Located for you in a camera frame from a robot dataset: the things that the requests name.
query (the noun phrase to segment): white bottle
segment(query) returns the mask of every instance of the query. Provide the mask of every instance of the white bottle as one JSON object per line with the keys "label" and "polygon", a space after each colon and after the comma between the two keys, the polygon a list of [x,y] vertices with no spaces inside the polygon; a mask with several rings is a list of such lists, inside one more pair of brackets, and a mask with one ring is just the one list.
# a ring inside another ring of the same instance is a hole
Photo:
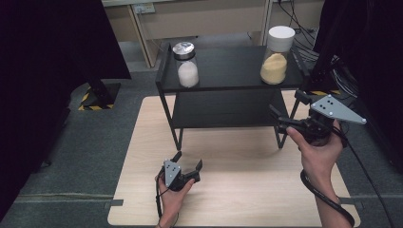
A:
{"label": "white bottle", "polygon": [[199,82],[195,46],[189,42],[180,42],[172,50],[180,84],[184,87],[195,86]]}

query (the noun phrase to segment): yellow object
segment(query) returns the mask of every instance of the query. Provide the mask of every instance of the yellow object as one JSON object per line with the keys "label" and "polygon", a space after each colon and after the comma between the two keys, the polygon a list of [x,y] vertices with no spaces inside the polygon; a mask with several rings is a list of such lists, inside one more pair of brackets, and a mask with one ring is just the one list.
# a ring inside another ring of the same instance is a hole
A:
{"label": "yellow object", "polygon": [[287,69],[287,60],[280,53],[274,53],[261,66],[261,79],[270,85],[282,83]]}

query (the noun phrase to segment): person's right hand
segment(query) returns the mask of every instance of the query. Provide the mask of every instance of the person's right hand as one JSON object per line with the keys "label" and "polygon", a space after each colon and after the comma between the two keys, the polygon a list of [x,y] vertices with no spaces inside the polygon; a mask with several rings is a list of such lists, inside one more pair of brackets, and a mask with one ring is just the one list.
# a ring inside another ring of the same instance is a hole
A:
{"label": "person's right hand", "polygon": [[[337,121],[334,126],[339,129]],[[330,181],[332,169],[335,165],[343,145],[341,139],[334,133],[331,134],[327,144],[323,146],[313,146],[308,144],[303,136],[292,127],[287,128],[287,134],[298,145],[301,151],[302,166],[312,184]]]}

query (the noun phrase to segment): gray carpet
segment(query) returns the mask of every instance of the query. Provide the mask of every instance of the gray carpet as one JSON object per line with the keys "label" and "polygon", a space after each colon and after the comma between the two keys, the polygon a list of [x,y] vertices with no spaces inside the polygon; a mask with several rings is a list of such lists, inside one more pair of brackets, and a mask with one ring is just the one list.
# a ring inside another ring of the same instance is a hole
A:
{"label": "gray carpet", "polygon": [[[240,43],[249,45],[244,37],[247,35],[239,35]],[[203,37],[189,39],[194,43],[201,42],[201,45],[208,44]],[[134,52],[125,50],[124,54],[127,59],[127,55]],[[137,61],[127,59],[128,67],[130,62]],[[144,65],[133,63],[133,66]],[[132,80],[119,81],[122,86],[110,110],[78,110],[87,85],[78,87],[71,94],[71,112],[50,155],[51,165],[31,175],[21,196],[0,224],[1,228],[110,227],[107,223],[108,205],[115,192],[142,100],[158,94],[154,84],[156,70],[156,67],[142,68],[131,73]],[[344,129],[381,193],[394,226],[403,227],[400,216],[402,175],[389,164],[367,126],[347,124]],[[355,199],[362,220],[360,227],[390,227],[384,209],[351,149],[345,149],[337,164]]]}

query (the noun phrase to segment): black curtain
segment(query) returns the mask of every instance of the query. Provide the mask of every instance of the black curtain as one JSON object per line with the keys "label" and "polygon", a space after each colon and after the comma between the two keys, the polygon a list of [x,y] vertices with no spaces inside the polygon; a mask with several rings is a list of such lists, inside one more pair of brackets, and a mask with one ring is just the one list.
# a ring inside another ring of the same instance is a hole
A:
{"label": "black curtain", "polygon": [[0,3],[0,220],[89,80],[129,79],[100,0]]}

